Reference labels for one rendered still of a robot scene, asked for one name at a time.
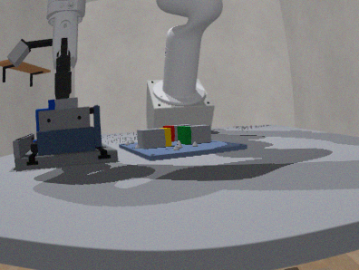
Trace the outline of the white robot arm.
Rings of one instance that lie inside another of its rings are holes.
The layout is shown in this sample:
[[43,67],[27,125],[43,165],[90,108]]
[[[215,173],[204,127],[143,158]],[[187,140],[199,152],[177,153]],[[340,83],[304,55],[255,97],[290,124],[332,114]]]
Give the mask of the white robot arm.
[[[174,26],[167,32],[163,80],[153,86],[153,94],[168,104],[195,104],[205,96],[204,88],[197,83],[201,37],[206,28],[221,15],[222,0],[156,2],[162,11],[185,16],[189,20],[185,25]],[[48,20],[52,15],[60,13],[76,13],[84,17],[85,4],[86,0],[48,0],[46,18]],[[46,46],[53,46],[53,39],[31,42],[21,39],[7,58],[17,68],[32,48]]]

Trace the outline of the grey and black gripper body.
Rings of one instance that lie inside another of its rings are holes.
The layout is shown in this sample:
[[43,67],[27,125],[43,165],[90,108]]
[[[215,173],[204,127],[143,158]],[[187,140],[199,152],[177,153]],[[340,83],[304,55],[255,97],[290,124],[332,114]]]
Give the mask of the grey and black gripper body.
[[53,67],[56,70],[56,57],[58,51],[61,55],[61,40],[68,38],[68,51],[72,56],[71,67],[75,67],[77,62],[77,42],[78,24],[82,21],[82,16],[76,13],[60,13],[51,16],[48,24],[53,26]]

